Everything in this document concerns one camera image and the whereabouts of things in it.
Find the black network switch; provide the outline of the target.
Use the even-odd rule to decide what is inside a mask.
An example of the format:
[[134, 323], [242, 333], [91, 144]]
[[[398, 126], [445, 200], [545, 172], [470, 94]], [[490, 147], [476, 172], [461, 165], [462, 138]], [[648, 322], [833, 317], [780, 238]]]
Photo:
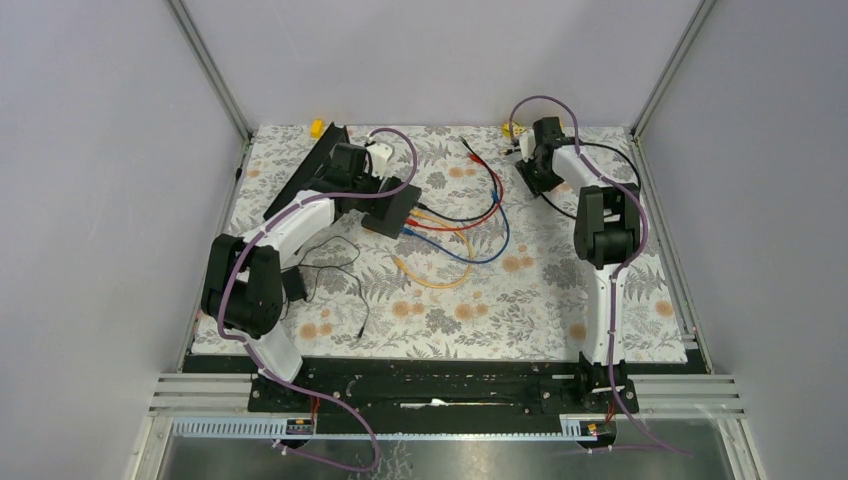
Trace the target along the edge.
[[370, 201], [361, 220], [361, 226], [373, 233], [396, 240], [406, 220], [421, 197], [422, 190], [413, 185], [399, 193]]

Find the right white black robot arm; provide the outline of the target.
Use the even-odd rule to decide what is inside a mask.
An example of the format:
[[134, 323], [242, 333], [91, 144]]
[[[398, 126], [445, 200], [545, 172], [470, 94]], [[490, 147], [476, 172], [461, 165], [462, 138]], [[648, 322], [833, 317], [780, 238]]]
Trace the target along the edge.
[[623, 309], [621, 286], [646, 243], [640, 190], [635, 183], [609, 178], [578, 139], [567, 138], [556, 117], [535, 121], [517, 146], [522, 159], [516, 168], [533, 196], [562, 183], [578, 195], [573, 244], [587, 281], [588, 320], [573, 396], [583, 410], [597, 412], [612, 399], [619, 400], [627, 383], [617, 326]]

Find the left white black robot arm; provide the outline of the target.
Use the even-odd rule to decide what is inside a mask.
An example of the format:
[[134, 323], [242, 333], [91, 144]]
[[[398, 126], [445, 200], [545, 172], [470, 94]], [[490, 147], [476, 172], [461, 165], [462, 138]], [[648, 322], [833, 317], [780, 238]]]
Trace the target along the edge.
[[298, 376], [303, 358], [280, 324], [299, 284], [284, 284], [283, 264], [312, 237], [355, 210], [397, 228], [402, 216], [389, 211], [413, 191], [410, 179], [386, 174], [393, 149], [369, 141], [320, 140], [266, 210], [264, 221], [243, 236], [213, 241], [201, 310], [219, 335], [240, 343], [260, 375], [275, 381], [272, 398], [288, 411], [309, 401], [310, 385]]

